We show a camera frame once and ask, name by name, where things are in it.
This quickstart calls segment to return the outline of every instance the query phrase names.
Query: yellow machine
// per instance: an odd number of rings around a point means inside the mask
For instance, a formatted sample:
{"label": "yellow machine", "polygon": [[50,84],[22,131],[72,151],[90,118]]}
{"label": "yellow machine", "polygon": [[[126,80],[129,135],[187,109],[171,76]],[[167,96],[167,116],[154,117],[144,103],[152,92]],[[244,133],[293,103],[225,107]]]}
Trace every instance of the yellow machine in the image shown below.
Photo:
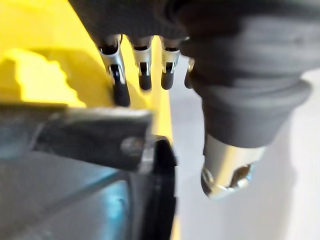
{"label": "yellow machine", "polygon": [[[113,106],[111,79],[67,0],[1,0],[0,14],[2,103]],[[151,91],[139,88],[138,70],[125,36],[121,50],[131,107],[152,110],[153,133],[172,141],[169,93],[161,88],[160,39],[152,41]]]}

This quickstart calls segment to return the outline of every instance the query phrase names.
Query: white wall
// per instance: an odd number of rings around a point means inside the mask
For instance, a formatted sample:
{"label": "white wall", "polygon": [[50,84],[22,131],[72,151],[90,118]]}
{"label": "white wall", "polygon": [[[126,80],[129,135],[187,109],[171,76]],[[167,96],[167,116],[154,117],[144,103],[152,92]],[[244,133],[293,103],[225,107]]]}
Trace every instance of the white wall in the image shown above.
{"label": "white wall", "polygon": [[170,91],[181,239],[320,239],[320,70],[306,75],[313,95],[283,126],[249,188],[211,201],[200,186],[204,123],[200,98],[184,86],[187,64],[180,58]]}

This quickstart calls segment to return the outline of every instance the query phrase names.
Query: black plastic part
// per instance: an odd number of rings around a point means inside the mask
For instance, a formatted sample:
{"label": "black plastic part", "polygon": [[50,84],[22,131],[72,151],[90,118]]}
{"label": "black plastic part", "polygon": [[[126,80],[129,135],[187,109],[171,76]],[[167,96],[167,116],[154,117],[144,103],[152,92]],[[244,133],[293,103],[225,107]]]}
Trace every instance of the black plastic part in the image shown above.
{"label": "black plastic part", "polygon": [[129,107],[130,102],[130,95],[127,83],[125,84],[115,84],[113,86],[113,100],[114,103],[118,106],[122,107]]}
{"label": "black plastic part", "polygon": [[124,79],[124,84],[120,79],[120,71],[118,65],[111,65],[112,77],[114,80],[113,85],[113,100],[114,104],[122,107],[130,106],[130,95],[128,90],[127,81]]}
{"label": "black plastic part", "polygon": [[170,72],[162,72],[161,75],[161,86],[164,90],[171,89],[174,84],[174,74]]}
{"label": "black plastic part", "polygon": [[184,85],[187,89],[192,89],[192,83],[190,80],[190,72],[186,72],[185,77],[184,77]]}
{"label": "black plastic part", "polygon": [[152,86],[151,76],[146,74],[139,76],[139,85],[142,90],[150,90]]}

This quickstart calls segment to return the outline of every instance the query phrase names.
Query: metal terminal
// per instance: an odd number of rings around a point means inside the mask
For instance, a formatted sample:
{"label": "metal terminal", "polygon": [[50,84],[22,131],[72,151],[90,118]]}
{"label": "metal terminal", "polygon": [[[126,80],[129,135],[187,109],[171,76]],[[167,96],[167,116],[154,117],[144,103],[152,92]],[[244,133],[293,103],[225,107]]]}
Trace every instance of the metal terminal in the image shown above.
{"label": "metal terminal", "polygon": [[194,69],[195,60],[193,58],[189,58],[188,61],[188,72],[190,73]]}
{"label": "metal terminal", "polygon": [[171,73],[175,72],[178,64],[180,50],[168,51],[162,47],[162,72]]}
{"label": "metal terminal", "polygon": [[252,179],[255,163],[262,157],[266,147],[242,148],[206,136],[204,166],[201,182],[205,194],[220,199],[247,187]]}
{"label": "metal terminal", "polygon": [[122,84],[125,84],[125,64],[124,64],[124,59],[121,53],[121,48],[120,48],[120,41],[117,38],[117,49],[115,53],[112,54],[105,54],[103,52],[103,49],[100,47],[99,48],[99,52],[103,61],[103,64],[105,66],[105,69],[108,71],[108,73],[112,76],[113,73],[111,71],[110,66],[111,65],[117,65],[120,72],[121,72],[121,80],[122,80]]}
{"label": "metal terminal", "polygon": [[106,71],[111,76],[113,100],[118,106],[129,107],[130,95],[125,75],[125,64],[121,53],[120,39],[117,35],[107,38],[109,41],[98,47]]}
{"label": "metal terminal", "polygon": [[135,59],[135,65],[138,67],[139,76],[150,76],[151,72],[151,46],[145,50],[133,49],[133,55]]}

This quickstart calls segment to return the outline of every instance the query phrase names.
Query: chrome metal fitting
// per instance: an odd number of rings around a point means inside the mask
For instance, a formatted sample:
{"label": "chrome metal fitting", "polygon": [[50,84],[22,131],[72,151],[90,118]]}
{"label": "chrome metal fitting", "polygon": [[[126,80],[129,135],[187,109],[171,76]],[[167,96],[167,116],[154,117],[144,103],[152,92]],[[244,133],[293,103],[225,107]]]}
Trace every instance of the chrome metal fitting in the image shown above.
{"label": "chrome metal fitting", "polygon": [[201,185],[211,199],[220,199],[247,187],[255,163],[266,147],[242,148],[225,144],[211,135],[206,136]]}

